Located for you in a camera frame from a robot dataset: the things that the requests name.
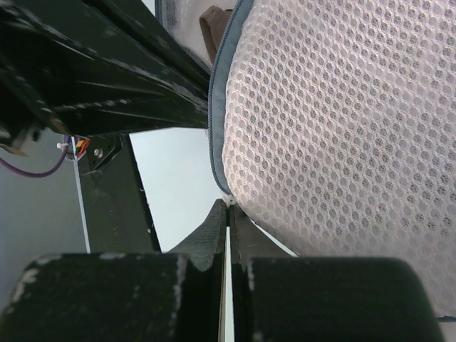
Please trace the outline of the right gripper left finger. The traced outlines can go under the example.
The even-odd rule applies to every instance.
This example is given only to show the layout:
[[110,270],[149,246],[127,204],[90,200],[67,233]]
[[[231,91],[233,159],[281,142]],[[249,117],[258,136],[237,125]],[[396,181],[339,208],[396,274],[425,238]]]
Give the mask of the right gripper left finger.
[[3,341],[222,341],[227,206],[167,253],[49,254],[1,313]]

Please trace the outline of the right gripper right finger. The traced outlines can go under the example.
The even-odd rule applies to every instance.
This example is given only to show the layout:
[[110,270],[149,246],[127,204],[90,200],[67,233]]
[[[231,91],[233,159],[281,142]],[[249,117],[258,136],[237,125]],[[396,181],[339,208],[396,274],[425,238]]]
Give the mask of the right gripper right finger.
[[378,257],[293,257],[229,211],[236,341],[442,341],[417,274]]

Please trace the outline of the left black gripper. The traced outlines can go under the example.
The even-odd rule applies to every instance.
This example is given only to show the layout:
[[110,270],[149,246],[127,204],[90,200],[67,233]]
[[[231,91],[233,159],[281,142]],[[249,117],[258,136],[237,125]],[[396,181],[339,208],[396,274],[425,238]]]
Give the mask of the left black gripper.
[[1,147],[206,128],[209,71],[141,1],[1,3]]

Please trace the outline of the beige bra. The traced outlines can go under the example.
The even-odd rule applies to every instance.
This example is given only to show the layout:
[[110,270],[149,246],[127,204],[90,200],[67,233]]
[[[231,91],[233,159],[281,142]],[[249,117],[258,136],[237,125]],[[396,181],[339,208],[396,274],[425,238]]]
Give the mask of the beige bra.
[[199,17],[199,25],[204,46],[209,56],[210,68],[214,65],[214,60],[232,12],[232,9],[222,9],[211,5]]

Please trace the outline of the white mesh laundry bag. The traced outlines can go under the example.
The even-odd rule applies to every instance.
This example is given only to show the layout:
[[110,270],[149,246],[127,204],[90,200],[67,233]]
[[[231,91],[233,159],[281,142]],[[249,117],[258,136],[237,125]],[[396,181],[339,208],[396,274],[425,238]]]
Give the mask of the white mesh laundry bag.
[[199,18],[232,9],[209,83],[228,198],[299,256],[394,257],[455,320],[455,3],[158,1],[209,63]]

